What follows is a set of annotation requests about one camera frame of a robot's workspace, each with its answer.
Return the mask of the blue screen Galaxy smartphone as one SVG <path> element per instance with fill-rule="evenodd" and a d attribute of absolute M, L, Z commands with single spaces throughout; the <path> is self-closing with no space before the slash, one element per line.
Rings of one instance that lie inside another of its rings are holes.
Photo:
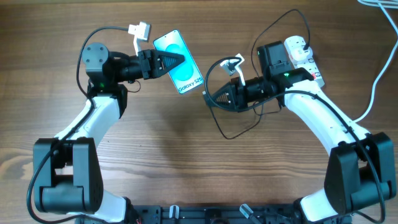
<path fill-rule="evenodd" d="M 174 29 L 155 39 L 153 46 L 156 50 L 171 53 L 163 63 L 169 69 L 169 76 L 179 94 L 202 85 L 203 77 L 196 65 L 182 34 Z"/>

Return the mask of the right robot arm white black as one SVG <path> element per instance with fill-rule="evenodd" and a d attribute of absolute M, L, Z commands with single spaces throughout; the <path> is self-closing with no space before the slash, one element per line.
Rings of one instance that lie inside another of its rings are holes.
<path fill-rule="evenodd" d="M 385 133 L 371 134 L 344 114 L 305 68 L 294 68 L 282 42 L 258 48 L 261 74 L 232 79 L 215 93 L 210 108 L 243 112 L 270 100 L 295 113 L 328 153 L 323 188 L 294 203 L 291 223 L 340 222 L 374 204 L 385 208 L 397 193 L 394 146 Z"/>

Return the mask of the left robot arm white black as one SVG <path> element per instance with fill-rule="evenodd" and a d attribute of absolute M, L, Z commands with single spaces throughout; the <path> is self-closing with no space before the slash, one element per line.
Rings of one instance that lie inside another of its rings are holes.
<path fill-rule="evenodd" d="M 83 48 L 79 60 L 90 81 L 86 106 L 62 132 L 34 144 L 28 211 L 40 223 L 44 220 L 36 212 L 64 215 L 64 222 L 138 223 L 131 201 L 104 189 L 96 148 L 127 107 L 123 83 L 159 78 L 184 63 L 185 56 L 154 49 L 129 56 L 95 42 Z"/>

